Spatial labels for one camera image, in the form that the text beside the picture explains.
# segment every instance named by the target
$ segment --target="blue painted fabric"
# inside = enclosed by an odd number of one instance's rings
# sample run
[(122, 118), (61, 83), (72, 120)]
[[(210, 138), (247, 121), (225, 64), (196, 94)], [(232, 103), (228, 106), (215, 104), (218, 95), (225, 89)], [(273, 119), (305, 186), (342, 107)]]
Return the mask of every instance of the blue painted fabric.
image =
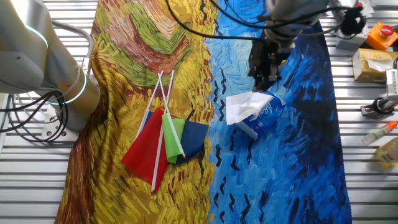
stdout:
[(191, 121), (185, 122), (181, 146), (184, 150), (186, 158), (184, 159), (182, 155), (178, 155), (176, 164), (187, 162), (191, 158), (196, 157), (198, 153), (204, 152), (205, 139), (208, 131), (209, 126), (206, 124), (200, 124)]
[[(249, 21), (264, 10), (257, 0), (229, 0)], [(230, 9), (224, 1), (222, 8)], [(306, 33), (321, 32), (320, 25)], [(259, 37), (219, 14), (216, 35)], [(285, 110), (256, 141), (225, 121), (225, 98), (250, 91), (251, 43), (206, 40), (211, 54), (216, 108), (208, 137), (215, 165), (210, 187), (212, 223), (351, 223), (338, 117), (325, 38), (299, 38), (270, 88)]]

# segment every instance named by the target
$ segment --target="yellow painted fabric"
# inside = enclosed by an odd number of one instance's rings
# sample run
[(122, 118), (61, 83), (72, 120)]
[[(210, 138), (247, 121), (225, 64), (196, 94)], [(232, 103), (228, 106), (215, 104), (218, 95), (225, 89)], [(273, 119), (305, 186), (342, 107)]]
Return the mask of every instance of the yellow painted fabric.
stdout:
[[(170, 3), (192, 28), (214, 34), (216, 12), (207, 0), (202, 11), (202, 0)], [(167, 75), (176, 71), (170, 112), (210, 124), (214, 108), (207, 98), (212, 77), (203, 38), (179, 27), (164, 0), (100, 0), (92, 36), (101, 101), (70, 153), (55, 223), (206, 223), (214, 173), (208, 139), (204, 158), (169, 165), (155, 194), (120, 163), (162, 70)], [(170, 77), (162, 81), (167, 86)], [(152, 110), (164, 108), (160, 96), (156, 93)]]

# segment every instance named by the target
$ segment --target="paintbrush stroke pattern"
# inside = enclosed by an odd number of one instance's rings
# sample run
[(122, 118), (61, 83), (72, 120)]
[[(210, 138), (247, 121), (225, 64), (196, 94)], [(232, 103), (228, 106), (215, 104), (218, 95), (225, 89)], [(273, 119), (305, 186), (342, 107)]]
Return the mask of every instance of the paintbrush stroke pattern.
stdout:
[[(170, 2), (200, 32), (213, 32), (216, 13), (208, 6), (199, 10), (202, 1), (189, 5), (187, 1)], [(214, 165), (208, 162), (209, 139), (198, 157), (178, 166), (169, 165), (155, 194), (149, 184), (120, 163), (155, 94), (157, 72), (165, 71), (162, 81), (167, 87), (171, 70), (175, 70), (169, 101), (173, 115), (210, 124), (214, 114), (208, 99), (212, 91), (210, 55), (203, 38), (175, 26), (164, 9), (163, 0), (98, 2), (92, 67), (101, 88), (101, 101), (70, 153), (55, 223), (206, 222), (211, 203), (208, 189), (214, 173)], [(160, 91), (152, 110), (164, 108), (159, 95)]]
[[(170, 3), (182, 21), (200, 32), (259, 36), (259, 30), (218, 18), (208, 0)], [(264, 10), (262, 1), (229, 3), (251, 21)], [(298, 41), (299, 48), (287, 62), (290, 69), (282, 72), (284, 79), (273, 89), (289, 106), (269, 134), (254, 142), (224, 120), (225, 97), (253, 85), (246, 76), (250, 42), (191, 35), (175, 24), (163, 0), (99, 1), (92, 36), (101, 101), (71, 151), (56, 223), (350, 219), (324, 40), (312, 42), (323, 49), (318, 53)], [(164, 86), (169, 84), (171, 69), (176, 70), (172, 114), (213, 122), (205, 150), (182, 165), (169, 166), (159, 190), (151, 194), (150, 185), (120, 160), (134, 140), (150, 96), (156, 95), (152, 109), (164, 108), (160, 92), (153, 89), (161, 70), (166, 71)], [(311, 114), (306, 109), (319, 103), (323, 111)]]
[[(223, 1), (220, 6), (226, 8)], [(229, 3), (245, 19), (262, 12), (256, 0)], [(224, 35), (259, 37), (261, 31), (219, 15)], [(308, 32), (321, 32), (320, 26)], [(208, 137), (217, 164), (210, 187), (212, 223), (351, 223), (330, 59), (324, 37), (298, 39), (270, 91), (287, 104), (257, 141), (221, 121), (227, 96), (250, 91), (242, 40), (206, 40), (214, 76), (215, 117)], [(233, 136), (233, 150), (230, 136)]]

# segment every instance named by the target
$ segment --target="white tissue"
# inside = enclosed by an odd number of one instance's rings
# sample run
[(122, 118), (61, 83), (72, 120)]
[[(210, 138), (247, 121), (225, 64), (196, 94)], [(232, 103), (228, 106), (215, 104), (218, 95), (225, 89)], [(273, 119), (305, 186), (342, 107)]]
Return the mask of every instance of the white tissue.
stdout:
[(385, 72), (388, 69), (392, 69), (394, 66), (394, 61), (392, 60), (374, 61), (368, 58), (365, 60), (368, 62), (369, 68), (373, 68), (379, 72)]
[(263, 93), (247, 92), (226, 97), (226, 124), (241, 122), (250, 115), (256, 119), (261, 110), (273, 99)]

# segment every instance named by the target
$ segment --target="black cable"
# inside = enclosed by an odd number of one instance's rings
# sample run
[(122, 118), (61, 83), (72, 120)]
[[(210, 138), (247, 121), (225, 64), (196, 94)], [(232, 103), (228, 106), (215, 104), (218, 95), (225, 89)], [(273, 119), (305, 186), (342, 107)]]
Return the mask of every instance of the black cable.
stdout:
[(394, 63), (392, 64), (392, 67), (394, 68), (394, 69), (398, 69), (398, 58), (396, 58), (395, 60), (394, 60)]
[(32, 114), (31, 114), (24, 122), (22, 122), (21, 124), (18, 124), (17, 126), (15, 126), (15, 127), (13, 127), (13, 128), (0, 129), (0, 133), (6, 133), (6, 132), (8, 132), (8, 131), (14, 131), (15, 129), (20, 128), (20, 127), (22, 127), (23, 125), (27, 124), (27, 123), (35, 116), (35, 114), (36, 114), (37, 112), (39, 112), (40, 108), (41, 108), (52, 96), (53, 96), (53, 93), (51, 93), (48, 97), (46, 97), (46, 98), (44, 99), (44, 101), (41, 102), (41, 104), (32, 112)]
[(356, 37), (358, 34), (355, 34), (355, 35), (353, 35), (353, 36), (351, 36), (351, 37), (341, 37), (341, 36), (339, 36), (339, 35), (336, 35), (336, 34), (331, 34), (333, 37), (337, 37), (337, 38), (339, 38), (339, 39), (341, 39), (341, 40), (351, 40), (351, 39), (353, 39), (354, 37)]
[(298, 22), (298, 21), (302, 21), (302, 20), (304, 20), (304, 19), (307, 19), (307, 18), (316, 16), (316, 15), (319, 15), (319, 14), (321, 14), (321, 13), (329, 12), (329, 11), (357, 9), (357, 7), (344, 7), (344, 6), (329, 7), (329, 8), (326, 8), (326, 9), (320, 9), (320, 10), (318, 10), (318, 11), (311, 12), (311, 13), (309, 13), (309, 14), (300, 16), (300, 17), (298, 17), (298, 18), (296, 18), (296, 19), (292, 19), (291, 21), (281, 22), (280, 24), (277, 24), (277, 25), (259, 26), (259, 25), (250, 24), (250, 23), (247, 23), (247, 22), (242, 22), (242, 21), (240, 21), (239, 19), (237, 19), (237, 18), (235, 18), (235, 17), (229, 15), (229, 14), (228, 14), (224, 9), (222, 9), (216, 2), (214, 2), (214, 0), (210, 0), (210, 2), (211, 2), (218, 10), (220, 10), (220, 12), (222, 12), (224, 15), (226, 15), (226, 16), (227, 16), (228, 18), (230, 18), (231, 20), (237, 22), (238, 24), (241, 24), (241, 25), (244, 25), (244, 26), (247, 26), (247, 27), (257, 28), (257, 29), (275, 29), (275, 28), (280, 28), (280, 27), (283, 27), (283, 26), (286, 26), (286, 25), (289, 25), (289, 24), (292, 24), (292, 23), (295, 23), (295, 22)]
[(18, 107), (18, 108), (0, 109), (0, 112), (13, 112), (13, 111), (19, 111), (19, 110), (26, 109), (26, 108), (28, 108), (30, 106), (34, 106), (38, 102), (42, 101), (44, 98), (47, 98), (49, 95), (53, 96), (53, 94), (54, 93), (52, 93), (52, 92), (46, 93), (42, 97), (40, 97), (39, 99), (37, 99), (37, 100), (35, 100), (35, 101), (33, 101), (33, 102), (29, 103), (29, 104), (26, 104), (26, 105)]
[(361, 14), (363, 7), (355, 7), (344, 12), (340, 31), (344, 35), (360, 34), (366, 24), (366, 18)]
[(175, 21), (185, 30), (191, 32), (192, 34), (199, 35), (201, 37), (206, 37), (206, 38), (213, 38), (213, 39), (229, 39), (229, 40), (254, 40), (254, 41), (263, 41), (265, 40), (257, 38), (257, 37), (231, 37), (231, 36), (217, 36), (217, 35), (209, 35), (209, 34), (202, 34), (201, 32), (195, 31), (189, 27), (187, 27), (185, 24), (183, 24), (177, 16), (174, 14), (172, 8), (170, 7), (169, 0), (166, 0), (166, 5), (167, 8), (169, 9), (169, 12), (171, 13), (172, 17), (175, 19)]
[(1, 122), (0, 130), (2, 130), (2, 129), (4, 128), (4, 125), (5, 125), (5, 123), (6, 123), (6, 119), (7, 119), (7, 116), (6, 116), (6, 115), (4, 115), (4, 117), (2, 118), (2, 122)]
[[(57, 99), (57, 101), (58, 101), (58, 105), (60, 106), (60, 109), (62, 110), (62, 108), (63, 108), (64, 106), (65, 106), (65, 109), (64, 109), (63, 112), (60, 114), (60, 118), (59, 118), (59, 120), (61, 121), (61, 122), (60, 122), (60, 125), (58, 126), (56, 132), (55, 132), (54, 134), (52, 134), (50, 137), (48, 137), (47, 139), (40, 139), (40, 138), (34, 136), (27, 128), (25, 128), (25, 126), (22, 126), (21, 128), (23, 128), (23, 129), (25, 130), (26, 133), (28, 133), (32, 138), (34, 138), (34, 139), (36, 139), (36, 140), (32, 140), (32, 139), (29, 139), (29, 138), (23, 136), (17, 129), (15, 129), (15, 132), (16, 132), (21, 138), (23, 138), (23, 139), (25, 139), (26, 141), (29, 141), (29, 142), (52, 142), (52, 141), (58, 139), (58, 138), (62, 135), (62, 133), (64, 132), (65, 127), (66, 127), (67, 122), (68, 122), (68, 108), (67, 108), (67, 104), (65, 104), (65, 100)], [(14, 99), (14, 97), (12, 97), (12, 104), (13, 104), (13, 107), (16, 106), (16, 105), (15, 105), (15, 99)], [(11, 120), (10, 112), (7, 112), (7, 114), (8, 114), (9, 119)], [(18, 115), (17, 112), (15, 112), (15, 116), (16, 116), (18, 122), (21, 123), (21, 120), (19, 119), (19, 115)]]
[(376, 113), (378, 113), (378, 114), (383, 114), (383, 115), (385, 115), (385, 114), (391, 114), (391, 113), (394, 111), (393, 108), (388, 109), (387, 111), (382, 111), (382, 110), (379, 109), (378, 102), (379, 102), (379, 100), (381, 100), (381, 99), (382, 99), (382, 97), (378, 97), (378, 98), (376, 98), (376, 99), (373, 101), (373, 103), (372, 103), (373, 110), (374, 110)]

